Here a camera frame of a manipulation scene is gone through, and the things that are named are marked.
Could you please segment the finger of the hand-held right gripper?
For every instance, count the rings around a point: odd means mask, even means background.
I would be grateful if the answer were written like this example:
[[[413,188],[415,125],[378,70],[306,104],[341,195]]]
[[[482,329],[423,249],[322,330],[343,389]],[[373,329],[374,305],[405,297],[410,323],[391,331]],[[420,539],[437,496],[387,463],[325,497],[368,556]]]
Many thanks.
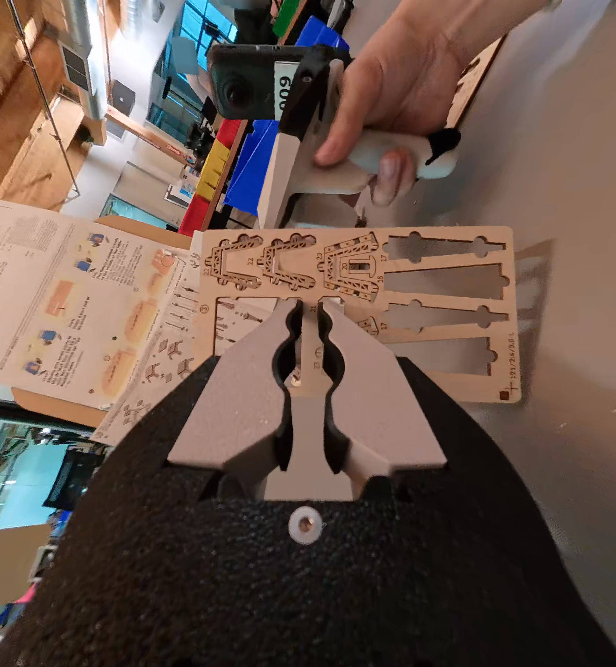
[[[277,229],[289,200],[289,183],[301,140],[279,132],[275,138],[269,167],[257,206],[260,229]]]

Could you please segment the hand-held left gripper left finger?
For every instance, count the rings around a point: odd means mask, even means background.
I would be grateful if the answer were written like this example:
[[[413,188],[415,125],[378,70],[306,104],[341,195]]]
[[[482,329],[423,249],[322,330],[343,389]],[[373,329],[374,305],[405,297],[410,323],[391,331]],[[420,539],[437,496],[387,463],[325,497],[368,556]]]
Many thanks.
[[[168,455],[211,470],[286,470],[293,449],[287,379],[297,366],[303,304],[281,299],[262,324],[220,356]]]

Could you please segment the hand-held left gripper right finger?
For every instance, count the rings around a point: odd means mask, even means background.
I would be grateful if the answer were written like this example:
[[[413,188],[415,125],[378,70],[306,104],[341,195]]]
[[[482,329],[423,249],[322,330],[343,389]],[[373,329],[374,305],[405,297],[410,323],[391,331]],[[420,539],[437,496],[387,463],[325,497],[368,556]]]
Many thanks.
[[[331,471],[392,476],[440,469],[447,459],[396,356],[332,303],[319,303],[325,398],[324,453]]]

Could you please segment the wooden puzzle sheet with cutouts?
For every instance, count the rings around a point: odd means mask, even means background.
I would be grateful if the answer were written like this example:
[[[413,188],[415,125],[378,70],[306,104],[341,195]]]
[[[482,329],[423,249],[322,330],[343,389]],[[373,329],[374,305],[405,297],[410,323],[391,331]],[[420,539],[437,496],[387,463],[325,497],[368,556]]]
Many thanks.
[[[458,402],[512,404],[521,398],[515,253],[512,230],[502,226],[427,228],[313,228],[195,231],[198,305],[191,357],[199,365],[215,353],[220,298],[300,299],[317,312],[324,297],[343,300],[345,314],[382,344],[483,339],[493,359],[485,374],[425,373]],[[402,292],[401,273],[494,269],[493,296]],[[475,322],[394,328],[391,305],[503,316],[486,328]]]

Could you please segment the grey desk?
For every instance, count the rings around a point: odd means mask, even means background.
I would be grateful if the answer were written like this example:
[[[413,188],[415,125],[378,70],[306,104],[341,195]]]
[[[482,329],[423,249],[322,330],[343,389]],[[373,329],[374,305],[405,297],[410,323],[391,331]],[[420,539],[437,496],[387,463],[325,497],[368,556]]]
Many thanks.
[[[616,643],[616,1],[514,30],[463,121],[450,178],[361,207],[373,227],[513,229],[523,400],[467,409]]]

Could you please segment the person's right hand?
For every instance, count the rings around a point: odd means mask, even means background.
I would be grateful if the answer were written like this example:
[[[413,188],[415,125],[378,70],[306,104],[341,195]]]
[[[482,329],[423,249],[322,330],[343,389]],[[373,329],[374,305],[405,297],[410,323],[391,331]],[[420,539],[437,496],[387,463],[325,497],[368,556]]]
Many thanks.
[[[366,127],[427,136],[446,125],[462,72],[482,50],[558,1],[402,1],[346,68],[314,161],[347,159]]]

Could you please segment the blue plastic bin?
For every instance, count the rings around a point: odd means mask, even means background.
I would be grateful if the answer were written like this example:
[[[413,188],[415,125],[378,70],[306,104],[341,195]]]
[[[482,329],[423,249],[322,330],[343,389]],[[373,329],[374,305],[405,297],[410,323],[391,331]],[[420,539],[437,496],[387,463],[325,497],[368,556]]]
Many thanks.
[[[312,15],[301,30],[295,46],[311,47],[315,45],[330,46],[348,53],[350,50],[349,44],[337,31],[329,28],[323,21]]]
[[[247,133],[243,141],[224,203],[257,216],[257,206],[278,134],[279,122],[255,120],[248,126],[252,127],[252,132]]]

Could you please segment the yellow plastic bin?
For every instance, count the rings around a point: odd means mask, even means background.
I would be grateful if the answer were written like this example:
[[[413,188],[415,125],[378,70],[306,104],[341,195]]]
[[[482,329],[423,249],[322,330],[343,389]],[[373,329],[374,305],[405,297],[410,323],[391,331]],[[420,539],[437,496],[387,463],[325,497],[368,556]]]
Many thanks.
[[[213,200],[220,177],[223,174],[223,171],[225,171],[225,164],[229,159],[229,155],[229,147],[216,139],[201,168],[200,176],[195,187],[196,196],[207,202]]]

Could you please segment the green plastic bin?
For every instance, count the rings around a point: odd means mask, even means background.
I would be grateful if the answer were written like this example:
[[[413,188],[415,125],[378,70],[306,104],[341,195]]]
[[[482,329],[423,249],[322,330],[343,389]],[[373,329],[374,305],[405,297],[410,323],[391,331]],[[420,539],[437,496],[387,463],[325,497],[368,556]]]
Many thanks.
[[[307,1],[282,1],[275,15],[273,33],[280,39],[293,29]]]

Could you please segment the dark monitor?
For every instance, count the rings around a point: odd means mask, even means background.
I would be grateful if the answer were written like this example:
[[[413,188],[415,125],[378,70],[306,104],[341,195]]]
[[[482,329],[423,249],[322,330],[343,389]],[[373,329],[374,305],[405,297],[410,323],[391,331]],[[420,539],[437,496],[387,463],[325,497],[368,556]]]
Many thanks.
[[[75,447],[68,448],[43,507],[72,512],[105,458],[103,449],[86,452]]]

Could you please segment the paper instruction sheet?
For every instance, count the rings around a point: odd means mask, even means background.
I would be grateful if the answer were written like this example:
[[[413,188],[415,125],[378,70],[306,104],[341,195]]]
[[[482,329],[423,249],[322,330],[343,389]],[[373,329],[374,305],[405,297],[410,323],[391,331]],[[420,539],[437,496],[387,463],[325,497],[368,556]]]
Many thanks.
[[[0,384],[108,412],[149,351],[188,252],[0,200]]]

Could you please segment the black wall speaker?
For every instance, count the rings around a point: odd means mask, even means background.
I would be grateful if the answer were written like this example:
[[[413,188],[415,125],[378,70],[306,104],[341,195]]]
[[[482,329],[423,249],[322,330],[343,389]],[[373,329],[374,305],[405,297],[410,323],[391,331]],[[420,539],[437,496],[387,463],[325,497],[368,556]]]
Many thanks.
[[[134,108],[136,94],[117,79],[111,82],[111,105],[121,114],[129,117]]]

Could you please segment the silver ventilation duct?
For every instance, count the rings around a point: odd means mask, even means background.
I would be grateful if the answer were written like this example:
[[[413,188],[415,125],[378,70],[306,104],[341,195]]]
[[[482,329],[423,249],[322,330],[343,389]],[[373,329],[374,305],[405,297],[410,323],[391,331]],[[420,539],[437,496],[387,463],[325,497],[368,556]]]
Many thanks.
[[[58,45],[67,80],[77,88],[85,116],[103,121],[107,112],[106,62],[97,1],[62,1],[66,29]]]

